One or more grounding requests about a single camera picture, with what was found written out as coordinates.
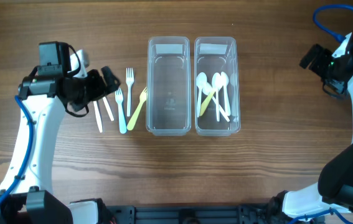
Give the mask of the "white plastic spoon slanted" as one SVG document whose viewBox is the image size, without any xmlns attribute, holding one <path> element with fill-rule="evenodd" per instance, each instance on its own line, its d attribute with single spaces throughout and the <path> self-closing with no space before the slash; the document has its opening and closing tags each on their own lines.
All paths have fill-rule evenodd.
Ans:
<svg viewBox="0 0 353 224">
<path fill-rule="evenodd" d="M 202 90 L 207 83 L 207 75 L 204 72 L 200 72 L 196 78 L 196 85 L 199 89 L 197 95 L 197 117 L 200 116 L 200 106 L 202 103 Z"/>
</svg>

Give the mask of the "yellow plastic spoon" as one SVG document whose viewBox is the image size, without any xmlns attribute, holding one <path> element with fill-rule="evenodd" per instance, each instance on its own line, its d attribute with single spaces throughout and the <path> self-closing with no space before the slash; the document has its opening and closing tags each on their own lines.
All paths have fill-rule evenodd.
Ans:
<svg viewBox="0 0 353 224">
<path fill-rule="evenodd" d="M 199 116 L 202 116 L 205 113 L 205 110 L 207 109 L 210 101 L 212 100 L 214 93 L 215 93 L 215 90 L 213 88 L 210 88 L 207 91 L 207 97 L 205 98 L 205 100 L 202 102 L 200 106 Z"/>
</svg>

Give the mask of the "white plastic spoon wide handle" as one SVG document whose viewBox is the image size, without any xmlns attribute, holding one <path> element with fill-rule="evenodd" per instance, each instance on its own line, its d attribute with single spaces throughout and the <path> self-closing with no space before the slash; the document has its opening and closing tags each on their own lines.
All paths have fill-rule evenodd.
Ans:
<svg viewBox="0 0 353 224">
<path fill-rule="evenodd" d="M 221 77 L 223 79 L 223 89 L 224 89 L 224 105 L 225 105 L 225 112 L 228 116 L 231 115 L 231 110 L 230 110 L 230 102 L 228 98 L 228 90 L 227 86 L 229 84 L 229 78 L 228 75 L 225 72 L 221 72 Z"/>
</svg>

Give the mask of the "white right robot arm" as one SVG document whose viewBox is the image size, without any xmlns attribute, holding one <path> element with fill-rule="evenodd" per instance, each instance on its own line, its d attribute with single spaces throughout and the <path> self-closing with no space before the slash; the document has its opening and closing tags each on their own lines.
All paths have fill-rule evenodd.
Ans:
<svg viewBox="0 0 353 224">
<path fill-rule="evenodd" d="M 308 66 L 325 84 L 349 96 L 353 127 L 353 44 L 344 41 L 334 52 L 314 45 L 301 66 Z M 280 216 L 290 223 L 353 213 L 353 130 L 350 146 L 325 165 L 318 182 L 277 195 L 267 212 L 269 217 Z"/>
</svg>

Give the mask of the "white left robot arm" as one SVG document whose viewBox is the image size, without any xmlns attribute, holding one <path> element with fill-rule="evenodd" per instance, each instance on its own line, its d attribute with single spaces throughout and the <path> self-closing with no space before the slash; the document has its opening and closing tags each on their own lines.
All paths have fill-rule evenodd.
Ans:
<svg viewBox="0 0 353 224">
<path fill-rule="evenodd" d="M 71 72 L 25 77 L 15 100 L 21 109 L 11 165 L 0 186 L 0 223 L 116 223 L 100 198 L 65 205 L 52 194 L 52 162 L 59 126 L 72 105 L 72 116 L 91 101 L 113 93 L 120 80 L 109 67 L 85 77 Z"/>
</svg>

